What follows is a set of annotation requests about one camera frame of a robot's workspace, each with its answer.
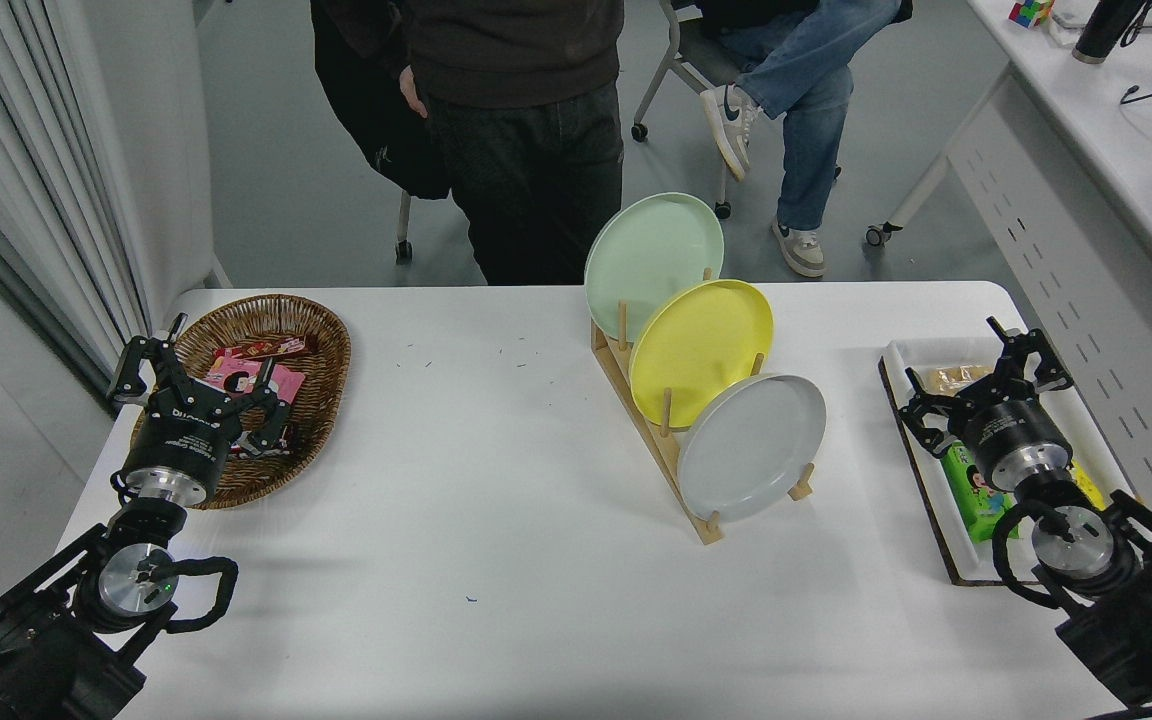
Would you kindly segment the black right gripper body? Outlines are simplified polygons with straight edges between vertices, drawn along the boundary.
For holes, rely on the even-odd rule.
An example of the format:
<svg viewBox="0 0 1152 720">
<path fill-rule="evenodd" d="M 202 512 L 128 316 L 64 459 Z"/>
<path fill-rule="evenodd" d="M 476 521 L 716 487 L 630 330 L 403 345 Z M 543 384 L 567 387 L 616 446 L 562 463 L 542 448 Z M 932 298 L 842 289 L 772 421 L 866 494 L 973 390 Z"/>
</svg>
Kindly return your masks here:
<svg viewBox="0 0 1152 720">
<path fill-rule="evenodd" d="M 1073 483 L 1073 447 L 1036 397 L 964 400 L 952 410 L 952 433 L 992 488 L 1020 488 L 1034 477 Z"/>
</svg>

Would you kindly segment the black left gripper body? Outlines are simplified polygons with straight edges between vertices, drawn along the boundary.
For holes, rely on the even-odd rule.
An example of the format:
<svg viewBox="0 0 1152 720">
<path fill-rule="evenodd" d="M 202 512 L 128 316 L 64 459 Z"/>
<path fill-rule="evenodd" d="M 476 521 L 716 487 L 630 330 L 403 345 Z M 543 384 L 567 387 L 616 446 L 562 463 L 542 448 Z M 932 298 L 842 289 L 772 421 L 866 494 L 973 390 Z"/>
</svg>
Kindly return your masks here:
<svg viewBox="0 0 1152 720">
<path fill-rule="evenodd" d="M 129 493 L 214 493 L 237 441 L 237 415 L 223 406 L 200 400 L 182 409 L 172 397 L 151 397 L 122 468 L 123 486 Z"/>
</svg>

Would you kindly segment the standing person's hand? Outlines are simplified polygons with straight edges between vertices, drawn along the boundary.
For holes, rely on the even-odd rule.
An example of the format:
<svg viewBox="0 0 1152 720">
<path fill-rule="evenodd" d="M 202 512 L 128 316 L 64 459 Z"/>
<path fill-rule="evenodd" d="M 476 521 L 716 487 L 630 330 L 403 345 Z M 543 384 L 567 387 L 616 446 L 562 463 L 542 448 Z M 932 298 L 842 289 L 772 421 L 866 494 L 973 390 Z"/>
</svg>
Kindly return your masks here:
<svg viewBox="0 0 1152 720">
<path fill-rule="evenodd" d="M 424 100 L 420 99 L 419 88 L 416 85 L 411 65 L 407 65 L 399 73 L 397 86 L 408 108 L 414 111 L 416 115 L 419 115 L 420 119 L 429 119 L 429 108 L 426 108 Z"/>
</svg>

